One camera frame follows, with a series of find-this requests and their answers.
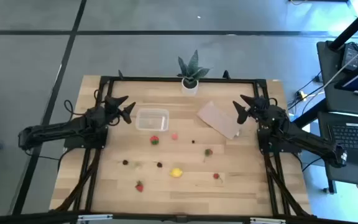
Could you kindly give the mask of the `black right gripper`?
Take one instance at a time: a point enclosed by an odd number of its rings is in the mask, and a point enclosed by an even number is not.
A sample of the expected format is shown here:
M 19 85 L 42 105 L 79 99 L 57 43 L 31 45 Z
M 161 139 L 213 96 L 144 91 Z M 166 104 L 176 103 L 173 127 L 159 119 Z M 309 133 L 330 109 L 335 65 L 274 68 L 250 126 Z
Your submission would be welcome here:
M 249 97 L 240 95 L 240 97 L 250 106 L 250 115 L 264 126 L 273 126 L 276 123 L 283 122 L 283 109 L 278 106 L 275 98 Z M 248 118 L 248 111 L 238 102 L 232 102 L 237 113 L 237 123 L 244 124 Z

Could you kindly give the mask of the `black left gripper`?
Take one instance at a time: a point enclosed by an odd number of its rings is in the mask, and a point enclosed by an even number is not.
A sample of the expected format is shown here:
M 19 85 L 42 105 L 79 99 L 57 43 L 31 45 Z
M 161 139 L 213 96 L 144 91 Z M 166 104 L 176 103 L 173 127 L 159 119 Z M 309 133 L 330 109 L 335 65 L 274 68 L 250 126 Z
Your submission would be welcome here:
M 118 122 L 113 123 L 113 121 L 115 119 L 120 120 L 120 116 L 127 124 L 131 124 L 131 112 L 135 106 L 135 102 L 131 103 L 127 107 L 124 107 L 122 110 L 119 108 L 127 99 L 128 96 L 118 98 L 107 96 L 104 101 L 97 101 L 96 111 L 94 112 L 94 125 L 117 125 Z

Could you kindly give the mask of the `clear plastic tupperware container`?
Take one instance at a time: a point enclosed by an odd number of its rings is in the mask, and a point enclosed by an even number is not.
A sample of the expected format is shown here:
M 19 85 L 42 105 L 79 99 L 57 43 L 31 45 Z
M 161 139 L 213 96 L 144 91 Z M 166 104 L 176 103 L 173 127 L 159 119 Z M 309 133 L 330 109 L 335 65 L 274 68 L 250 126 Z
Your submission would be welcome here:
M 150 108 L 139 109 L 136 114 L 135 126 L 141 131 L 167 131 L 169 127 L 169 111 Z

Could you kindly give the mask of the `white plant pot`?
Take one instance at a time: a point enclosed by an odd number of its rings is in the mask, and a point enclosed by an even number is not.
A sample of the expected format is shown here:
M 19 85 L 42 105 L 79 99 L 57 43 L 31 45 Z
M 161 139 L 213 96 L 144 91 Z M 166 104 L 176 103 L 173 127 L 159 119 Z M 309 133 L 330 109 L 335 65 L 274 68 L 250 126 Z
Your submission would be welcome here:
M 198 92 L 198 88 L 199 88 L 199 81 L 198 80 L 195 80 L 194 83 L 194 87 L 193 88 L 188 88 L 186 85 L 186 79 L 183 78 L 181 80 L 181 92 L 184 94 L 184 95 L 188 95 L 188 96 L 195 96 Z

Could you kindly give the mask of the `black floor bar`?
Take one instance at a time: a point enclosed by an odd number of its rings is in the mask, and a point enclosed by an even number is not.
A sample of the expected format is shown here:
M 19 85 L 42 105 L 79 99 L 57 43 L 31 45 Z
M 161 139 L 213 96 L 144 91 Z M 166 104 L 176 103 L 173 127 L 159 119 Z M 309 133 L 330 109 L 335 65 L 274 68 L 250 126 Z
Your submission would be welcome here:
M 314 121 L 318 117 L 319 112 L 327 112 L 327 103 L 326 100 L 323 99 L 316 105 L 314 105 L 311 109 L 303 113 L 300 117 L 296 118 L 293 123 L 299 127 L 303 128 L 307 124 L 310 124 L 312 121 Z

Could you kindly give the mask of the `green snake plant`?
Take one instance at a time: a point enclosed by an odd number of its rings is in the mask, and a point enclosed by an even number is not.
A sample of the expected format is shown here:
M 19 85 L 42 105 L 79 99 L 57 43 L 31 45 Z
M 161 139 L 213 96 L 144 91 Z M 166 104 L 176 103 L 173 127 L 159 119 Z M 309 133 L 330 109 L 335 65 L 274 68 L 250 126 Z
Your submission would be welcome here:
M 200 78 L 205 77 L 210 71 L 210 68 L 199 66 L 199 55 L 197 50 L 195 50 L 187 64 L 181 57 L 178 57 L 178 64 L 181 70 L 178 77 L 182 77 L 183 85 L 189 89 L 194 88 Z

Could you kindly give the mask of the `black desk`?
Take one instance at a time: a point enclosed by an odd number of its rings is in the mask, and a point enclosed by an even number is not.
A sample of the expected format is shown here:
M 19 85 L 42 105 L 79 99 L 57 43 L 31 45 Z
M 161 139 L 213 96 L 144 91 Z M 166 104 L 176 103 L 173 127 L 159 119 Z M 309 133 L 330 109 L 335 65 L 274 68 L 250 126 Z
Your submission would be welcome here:
M 318 123 L 320 135 L 324 138 L 335 141 L 330 136 L 328 123 L 356 123 L 358 117 L 335 113 L 318 113 Z M 346 161 L 346 165 L 341 168 L 333 167 L 325 164 L 327 178 L 331 181 L 347 182 L 350 184 L 358 184 L 358 165 Z
M 340 69 L 339 61 L 341 54 L 329 49 L 330 41 L 316 44 L 319 65 L 322 72 L 323 83 L 326 84 Z M 338 90 L 333 82 L 345 77 L 341 72 L 335 79 L 324 88 L 325 102 L 328 111 L 358 114 L 358 95 L 351 91 Z

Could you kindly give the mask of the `black power adapter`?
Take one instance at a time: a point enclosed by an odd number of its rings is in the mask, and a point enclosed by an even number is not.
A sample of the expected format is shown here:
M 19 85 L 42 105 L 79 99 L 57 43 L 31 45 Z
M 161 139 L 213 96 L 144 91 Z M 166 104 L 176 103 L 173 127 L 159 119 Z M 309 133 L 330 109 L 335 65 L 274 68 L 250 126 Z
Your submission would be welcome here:
M 349 42 L 343 48 L 341 66 L 344 71 L 351 72 L 358 68 L 358 44 Z

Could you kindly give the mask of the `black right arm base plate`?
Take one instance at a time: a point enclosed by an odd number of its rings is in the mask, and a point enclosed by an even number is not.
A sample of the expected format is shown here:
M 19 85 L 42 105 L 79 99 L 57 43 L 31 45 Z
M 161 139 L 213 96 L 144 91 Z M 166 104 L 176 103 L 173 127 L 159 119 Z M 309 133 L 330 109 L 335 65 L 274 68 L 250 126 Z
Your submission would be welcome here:
M 274 136 L 270 129 L 258 129 L 257 139 L 261 152 L 301 152 L 300 147 L 288 142 L 284 138 Z

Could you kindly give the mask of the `black aluminium table frame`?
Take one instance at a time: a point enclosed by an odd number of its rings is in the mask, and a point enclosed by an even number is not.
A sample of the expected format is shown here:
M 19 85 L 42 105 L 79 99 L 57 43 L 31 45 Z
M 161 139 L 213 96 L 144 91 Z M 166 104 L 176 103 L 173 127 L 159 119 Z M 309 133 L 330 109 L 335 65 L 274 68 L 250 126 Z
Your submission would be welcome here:
M 235 118 L 232 102 L 240 100 L 240 95 L 273 97 L 279 106 L 286 107 L 282 82 L 209 79 L 200 83 L 195 96 L 187 96 L 181 92 L 179 78 L 121 80 L 87 75 L 80 87 L 76 112 L 93 105 L 97 88 L 113 96 L 128 96 L 128 102 L 135 102 L 137 110 L 168 110 L 169 127 L 156 133 L 126 123 L 109 128 L 96 176 L 81 194 L 81 209 L 111 213 L 115 219 L 179 223 L 241 222 L 250 217 L 293 214 L 293 210 L 285 210 L 279 189 L 267 177 L 257 124 L 248 120 L 238 137 L 228 139 L 197 116 L 198 110 L 212 101 Z M 173 133 L 178 134 L 177 140 L 172 139 Z M 154 135 L 159 137 L 158 145 L 150 143 Z M 213 155 L 203 162 L 205 149 L 211 149 Z M 135 168 L 136 161 L 142 167 Z M 183 175 L 171 177 L 173 168 L 181 169 Z M 223 182 L 215 180 L 214 173 Z M 143 192 L 136 190 L 137 181 L 143 183 Z

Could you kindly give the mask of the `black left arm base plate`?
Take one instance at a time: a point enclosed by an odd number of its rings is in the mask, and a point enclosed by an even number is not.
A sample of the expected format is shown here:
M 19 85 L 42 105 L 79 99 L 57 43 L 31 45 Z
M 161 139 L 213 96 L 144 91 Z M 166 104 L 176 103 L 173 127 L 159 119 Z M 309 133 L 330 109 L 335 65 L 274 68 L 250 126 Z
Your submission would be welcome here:
M 107 135 L 108 127 L 103 126 L 93 133 L 81 134 L 65 139 L 64 147 L 68 149 L 102 149 L 106 145 Z

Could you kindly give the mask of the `silver frame bracket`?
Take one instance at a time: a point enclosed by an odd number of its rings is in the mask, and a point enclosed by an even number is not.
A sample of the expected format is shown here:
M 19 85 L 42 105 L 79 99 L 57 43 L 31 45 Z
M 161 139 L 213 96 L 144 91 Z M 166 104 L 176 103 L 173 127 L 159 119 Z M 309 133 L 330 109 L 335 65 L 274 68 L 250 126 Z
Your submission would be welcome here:
M 250 217 L 249 224 L 286 224 L 286 220 L 276 218 Z
M 89 223 L 90 221 L 112 220 L 113 214 L 92 214 L 92 215 L 79 215 L 78 222 Z

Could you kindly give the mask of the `black diagonal post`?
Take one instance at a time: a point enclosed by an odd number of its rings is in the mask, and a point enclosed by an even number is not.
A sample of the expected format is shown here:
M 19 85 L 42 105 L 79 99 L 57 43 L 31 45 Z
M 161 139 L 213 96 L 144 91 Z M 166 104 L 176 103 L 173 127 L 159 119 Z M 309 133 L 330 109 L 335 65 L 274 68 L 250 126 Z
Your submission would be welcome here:
M 358 31 L 358 17 L 328 47 L 335 51 L 340 49 Z

